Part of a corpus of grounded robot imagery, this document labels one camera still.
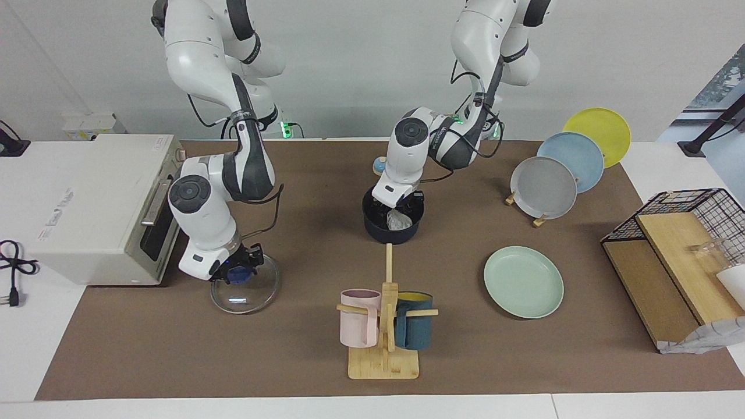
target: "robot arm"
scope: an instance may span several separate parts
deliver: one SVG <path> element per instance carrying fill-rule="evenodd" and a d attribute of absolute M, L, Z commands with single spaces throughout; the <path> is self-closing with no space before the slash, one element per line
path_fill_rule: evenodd
<path fill-rule="evenodd" d="M 227 201 L 261 200 L 275 183 L 261 130 L 278 111 L 256 77 L 277 75 L 285 64 L 271 49 L 264 54 L 245 0 L 158 0 L 152 20 L 163 35 L 174 83 L 227 107 L 238 132 L 237 151 L 186 160 L 168 193 L 174 217 L 189 236 L 180 269 L 203 280 L 223 279 L 225 266 L 251 256 Z"/>
<path fill-rule="evenodd" d="M 458 120 L 420 107 L 396 125 L 386 168 L 372 191 L 375 199 L 394 208 L 412 193 L 419 185 L 427 155 L 451 170 L 473 162 L 481 140 L 496 129 L 500 82 L 526 86 L 538 75 L 540 64 L 527 41 L 528 28 L 540 25 L 551 6 L 551 0 L 466 2 L 452 31 L 451 47 L 464 74 L 470 77 L 471 102 Z M 427 126 L 426 146 L 408 145 L 410 138 L 403 128 L 422 124 Z"/>

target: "window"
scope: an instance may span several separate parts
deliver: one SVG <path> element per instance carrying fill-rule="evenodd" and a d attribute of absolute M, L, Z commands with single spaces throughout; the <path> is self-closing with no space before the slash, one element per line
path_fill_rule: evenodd
<path fill-rule="evenodd" d="M 721 113 L 745 94 L 745 44 L 683 111 Z"/>

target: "black wire rack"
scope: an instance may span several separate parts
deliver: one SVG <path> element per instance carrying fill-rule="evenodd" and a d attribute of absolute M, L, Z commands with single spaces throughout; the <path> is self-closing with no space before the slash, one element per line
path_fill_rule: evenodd
<path fill-rule="evenodd" d="M 745 262 L 745 210 L 721 188 L 660 192 L 605 236 L 602 243 L 644 240 L 647 237 L 636 222 L 637 216 L 675 212 L 695 214 L 713 239 L 730 243 L 723 251 L 731 263 Z"/>

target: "pink mug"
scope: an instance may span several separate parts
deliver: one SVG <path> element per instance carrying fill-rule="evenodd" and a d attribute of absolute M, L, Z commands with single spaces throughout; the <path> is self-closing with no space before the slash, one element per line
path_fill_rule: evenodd
<path fill-rule="evenodd" d="M 367 314 L 341 311 L 339 340 L 347 347 L 373 347 L 378 344 L 378 310 L 380 292 L 372 289 L 347 289 L 341 292 L 341 303 L 367 309 Z"/>

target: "gray plate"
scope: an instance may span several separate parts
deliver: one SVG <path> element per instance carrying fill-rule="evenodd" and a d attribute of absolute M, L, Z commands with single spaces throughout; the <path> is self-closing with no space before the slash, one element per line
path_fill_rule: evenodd
<path fill-rule="evenodd" d="M 565 215 L 577 199 L 574 175 L 558 160 L 531 157 L 513 172 L 510 188 L 521 210 L 533 218 Z"/>

